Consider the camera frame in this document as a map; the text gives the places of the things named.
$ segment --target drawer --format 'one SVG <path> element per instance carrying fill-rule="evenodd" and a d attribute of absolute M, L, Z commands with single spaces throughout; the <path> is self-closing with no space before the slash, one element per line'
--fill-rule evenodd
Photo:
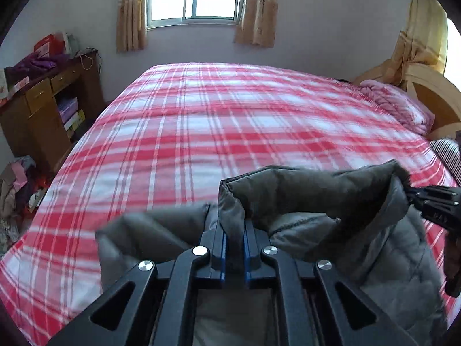
<path fill-rule="evenodd" d="M 26 92 L 27 104 L 29 105 L 31 114 L 34 114 L 52 98 L 53 93 L 48 78 L 42 80 Z"/>
<path fill-rule="evenodd" d="M 51 78 L 51 87 L 53 93 L 57 94 L 59 91 L 65 89 L 68 85 L 72 84 L 80 76 L 80 66 L 72 66 L 67 70 L 61 71 L 58 75 Z"/>

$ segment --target wooden cabinet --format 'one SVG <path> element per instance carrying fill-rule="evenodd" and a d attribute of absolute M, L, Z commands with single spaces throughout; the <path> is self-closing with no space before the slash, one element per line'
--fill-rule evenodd
<path fill-rule="evenodd" d="M 105 109 L 97 52 L 77 57 L 20 90 L 0 108 L 0 125 L 16 157 L 30 155 L 43 172 L 57 172 L 72 144 L 57 99 L 77 98 L 78 108 L 94 121 Z"/>

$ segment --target wall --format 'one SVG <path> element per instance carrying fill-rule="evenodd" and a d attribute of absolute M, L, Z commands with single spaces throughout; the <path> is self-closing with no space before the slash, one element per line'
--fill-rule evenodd
<path fill-rule="evenodd" d="M 234 44 L 232 26 L 189 25 L 151 30 L 147 49 L 117 54 L 117 1 L 31 0 L 0 46 L 0 67 L 15 64 L 36 41 L 60 29 L 100 51 L 106 100 L 161 63 L 264 64 L 350 79 L 391 55 L 410 2 L 279 0 L 274 48 Z"/>

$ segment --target curtain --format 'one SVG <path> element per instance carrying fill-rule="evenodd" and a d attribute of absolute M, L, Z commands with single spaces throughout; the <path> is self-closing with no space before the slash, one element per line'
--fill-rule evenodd
<path fill-rule="evenodd" d="M 399 85 L 405 63 L 423 63 L 443 74 L 447 62 L 447 13 L 437 0 L 411 0 L 405 31 L 382 65 L 382 82 Z"/>
<path fill-rule="evenodd" d="M 235 42 L 274 47 L 277 0 L 245 0 Z"/>
<path fill-rule="evenodd" d="M 117 52 L 140 50 L 146 46 L 146 0 L 119 0 Z"/>

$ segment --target screw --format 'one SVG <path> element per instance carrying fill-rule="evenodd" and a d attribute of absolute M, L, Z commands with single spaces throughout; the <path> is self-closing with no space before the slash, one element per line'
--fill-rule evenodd
<path fill-rule="evenodd" d="M 197 246 L 192 249 L 192 253 L 195 256 L 204 256 L 208 253 L 208 248 L 205 246 Z"/>
<path fill-rule="evenodd" d="M 151 270 L 154 267 L 154 263 L 152 263 L 150 260 L 143 260 L 138 264 L 139 270 L 142 271 L 148 271 Z"/>
<path fill-rule="evenodd" d="M 266 255 L 276 255 L 278 253 L 278 248 L 275 246 L 266 246 L 262 249 L 262 252 Z"/>
<path fill-rule="evenodd" d="M 317 267 L 319 267 L 322 270 L 330 270 L 332 266 L 333 265 L 328 260 L 320 260 L 317 263 Z"/>

